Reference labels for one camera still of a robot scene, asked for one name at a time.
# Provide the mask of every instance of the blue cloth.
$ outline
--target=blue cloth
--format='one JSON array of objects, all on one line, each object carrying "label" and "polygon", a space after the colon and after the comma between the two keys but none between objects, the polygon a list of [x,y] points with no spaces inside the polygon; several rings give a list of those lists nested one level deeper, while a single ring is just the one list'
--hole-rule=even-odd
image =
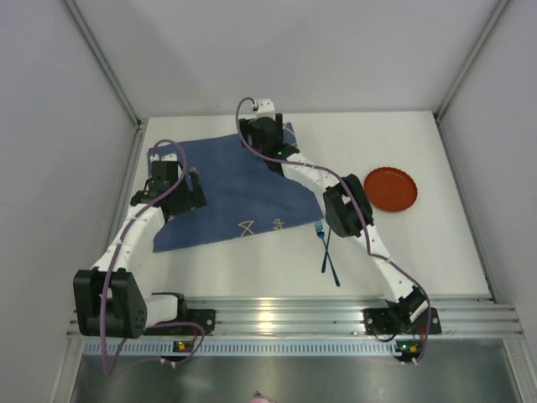
[{"label": "blue cloth", "polygon": [[[290,123],[284,141],[295,144]],[[196,167],[207,205],[168,221],[154,238],[154,252],[252,236],[322,219],[315,196],[285,179],[241,146],[237,134],[181,143]],[[173,145],[159,155],[176,153]]]}]

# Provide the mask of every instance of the navy blue towel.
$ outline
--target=navy blue towel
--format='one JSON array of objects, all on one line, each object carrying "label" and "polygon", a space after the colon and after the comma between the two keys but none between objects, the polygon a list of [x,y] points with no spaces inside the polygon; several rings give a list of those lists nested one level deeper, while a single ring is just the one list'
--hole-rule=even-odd
[{"label": "navy blue towel", "polygon": [[[296,142],[290,123],[285,125],[284,141]],[[241,146],[237,134],[185,141],[181,145],[190,168],[196,167],[200,173],[207,205],[168,221],[154,238],[154,252],[252,236],[322,219],[313,193],[270,171],[260,158]],[[152,152],[148,151],[149,167]],[[159,155],[176,152],[173,145],[158,148]]]}]

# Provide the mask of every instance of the blue fork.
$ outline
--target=blue fork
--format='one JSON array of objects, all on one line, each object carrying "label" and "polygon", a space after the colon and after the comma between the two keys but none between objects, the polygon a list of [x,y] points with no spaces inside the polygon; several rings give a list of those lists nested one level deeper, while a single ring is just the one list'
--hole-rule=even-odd
[{"label": "blue fork", "polygon": [[325,242],[325,229],[322,227],[322,221],[317,220],[315,221],[315,231],[317,232],[317,237],[319,237],[325,245],[325,258],[322,261],[322,267],[321,267],[321,273],[326,272],[326,258],[328,258],[328,261],[330,262],[330,267],[332,269],[332,274],[334,275],[334,281],[336,282],[336,285],[338,287],[341,286],[339,279],[337,278],[336,271],[334,270],[334,264],[332,263],[332,259],[330,257],[330,254],[328,253],[328,246],[330,245],[330,236],[332,234],[332,229],[330,228],[330,231],[328,232],[328,241]]}]

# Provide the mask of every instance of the gray floor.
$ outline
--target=gray floor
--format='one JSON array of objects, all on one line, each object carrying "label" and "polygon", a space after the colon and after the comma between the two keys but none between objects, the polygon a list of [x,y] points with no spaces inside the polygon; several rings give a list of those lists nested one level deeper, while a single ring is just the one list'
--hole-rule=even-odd
[{"label": "gray floor", "polygon": [[418,368],[389,358],[199,358],[176,370],[143,363],[113,382],[88,357],[71,403],[248,403],[255,390],[279,403],[521,401],[500,342],[444,341]]}]

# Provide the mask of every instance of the fork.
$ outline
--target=fork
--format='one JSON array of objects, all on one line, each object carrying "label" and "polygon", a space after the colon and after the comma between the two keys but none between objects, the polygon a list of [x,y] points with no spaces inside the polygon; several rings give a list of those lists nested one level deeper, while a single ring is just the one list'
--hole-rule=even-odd
[{"label": "fork", "polygon": [[334,264],[332,263],[330,254],[328,253],[328,245],[330,244],[331,228],[330,228],[330,232],[328,233],[328,242],[325,241],[325,229],[322,227],[321,220],[315,221],[315,231],[317,232],[317,237],[322,241],[323,245],[325,245],[325,257],[323,259],[321,273],[326,272],[326,258],[328,258],[328,261],[330,262],[330,267],[332,269],[332,274],[334,275],[334,281],[336,282],[336,286],[340,287],[341,283],[339,282],[339,278],[337,277],[336,271],[334,270]]}]

